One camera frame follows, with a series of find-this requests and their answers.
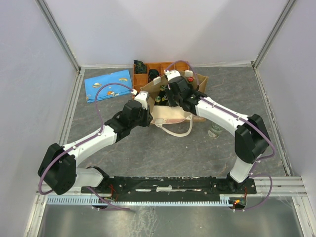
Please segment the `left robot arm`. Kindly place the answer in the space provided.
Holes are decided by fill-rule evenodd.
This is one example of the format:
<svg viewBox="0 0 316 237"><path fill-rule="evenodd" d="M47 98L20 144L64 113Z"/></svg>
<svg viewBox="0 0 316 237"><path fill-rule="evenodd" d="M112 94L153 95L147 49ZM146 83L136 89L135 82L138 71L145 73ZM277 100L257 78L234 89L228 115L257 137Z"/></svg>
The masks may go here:
<svg viewBox="0 0 316 237"><path fill-rule="evenodd" d="M38 170L39 192L48 194L42 190L43 183L58 195L78 187L93 187L97 192L105 192L109 188L108 175L96 166L79 168L78 165L102 148L119 142L135 127L149 126L152 119L146 102L130 100L99 130L63 146L50 145Z"/></svg>

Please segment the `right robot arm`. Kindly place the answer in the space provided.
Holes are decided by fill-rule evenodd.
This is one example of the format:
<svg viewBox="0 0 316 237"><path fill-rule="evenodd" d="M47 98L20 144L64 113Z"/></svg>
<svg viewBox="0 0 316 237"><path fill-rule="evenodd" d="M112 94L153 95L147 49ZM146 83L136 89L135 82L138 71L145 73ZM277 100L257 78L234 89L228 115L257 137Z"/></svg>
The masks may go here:
<svg viewBox="0 0 316 237"><path fill-rule="evenodd" d="M233 135L237 159L226 183L230 192L240 192L255 161L272 146L263 119L257 114L243 115L216 103L183 76L168 79L165 91L171 105L208 119Z"/></svg>

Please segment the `burlap canvas tote bag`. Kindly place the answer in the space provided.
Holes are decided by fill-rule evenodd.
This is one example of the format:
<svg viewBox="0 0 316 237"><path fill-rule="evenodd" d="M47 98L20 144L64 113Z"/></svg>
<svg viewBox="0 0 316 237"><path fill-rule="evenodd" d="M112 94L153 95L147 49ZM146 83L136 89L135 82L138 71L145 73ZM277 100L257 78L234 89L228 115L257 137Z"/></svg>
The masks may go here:
<svg viewBox="0 0 316 237"><path fill-rule="evenodd" d="M187 77L193 77L195 79L194 86L198 87L200 92L205 92L209 77L203 76L200 74L194 75L192 71L185 70L180 71L182 77L187 80ZM159 94L160 85L167 86L168 80L166 76L161 76L155 78L152 82L147 85L141 87L141 91L147 91L150 95L148 102L150 105L150 112L153 117L151 124L161 128L166 133L175 136L175 137L185 137L188 136L193 128L193 121L205 121L202 117L195 116L190 112L184 111L180 106L171 107L167 102L166 105L162 103L167 101L167 97L165 100L161 101L161 105L155 105L155 97ZM189 122L189 129L184 133L175 133L164 127L166 124L177 124L182 122Z"/></svg>

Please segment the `Coca-Cola glass bottle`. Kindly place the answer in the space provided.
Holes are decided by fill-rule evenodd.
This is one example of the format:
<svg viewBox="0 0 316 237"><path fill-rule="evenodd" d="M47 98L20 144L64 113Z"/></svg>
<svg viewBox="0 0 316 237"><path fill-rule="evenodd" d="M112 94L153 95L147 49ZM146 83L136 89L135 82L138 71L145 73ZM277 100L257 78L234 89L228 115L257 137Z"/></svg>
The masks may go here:
<svg viewBox="0 0 316 237"><path fill-rule="evenodd" d="M187 81L192 87L194 87L195 79L193 77L187 77Z"/></svg>

